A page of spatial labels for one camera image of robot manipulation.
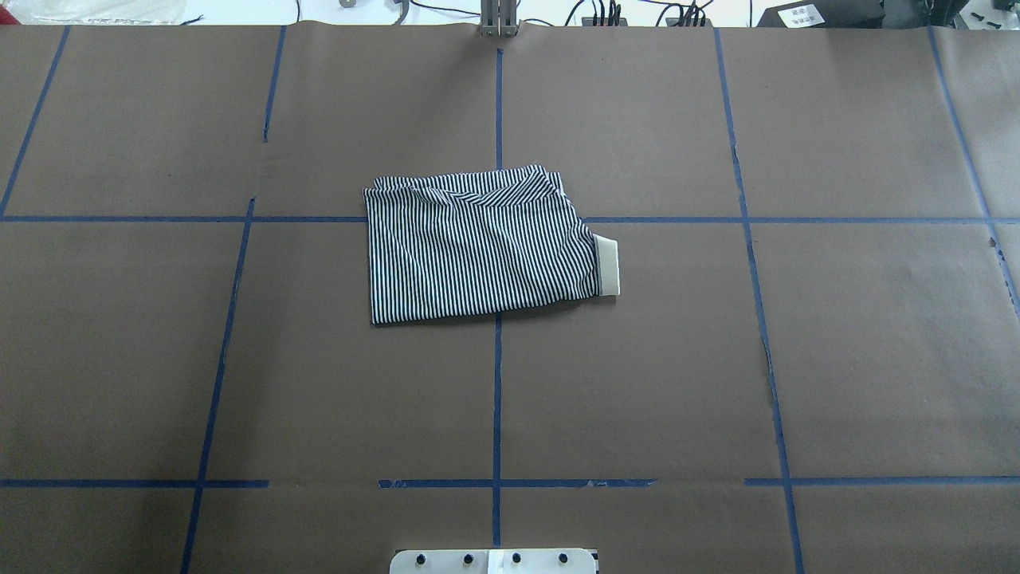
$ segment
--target clear plastic bag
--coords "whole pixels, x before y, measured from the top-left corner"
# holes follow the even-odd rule
[[[21,23],[175,24],[187,0],[5,0]]]

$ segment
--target label sticker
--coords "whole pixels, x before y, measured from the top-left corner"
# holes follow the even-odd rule
[[[818,23],[825,23],[825,18],[814,4],[805,4],[796,8],[779,10],[779,17],[786,28],[807,28]]]

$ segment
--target white cuff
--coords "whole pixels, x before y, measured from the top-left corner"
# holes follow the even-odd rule
[[[616,251],[616,241],[595,234],[595,248],[599,254],[599,295],[619,296],[620,259]]]

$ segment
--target black and white striped cloth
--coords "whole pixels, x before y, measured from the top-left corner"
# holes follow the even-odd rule
[[[581,221],[559,173],[526,165],[374,184],[375,325],[619,295],[616,242]]]

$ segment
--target white bracket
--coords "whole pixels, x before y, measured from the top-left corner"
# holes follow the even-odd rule
[[[516,0],[481,0],[481,35],[487,38],[517,36]]]
[[[598,556],[583,549],[401,551],[390,574],[598,574]]]

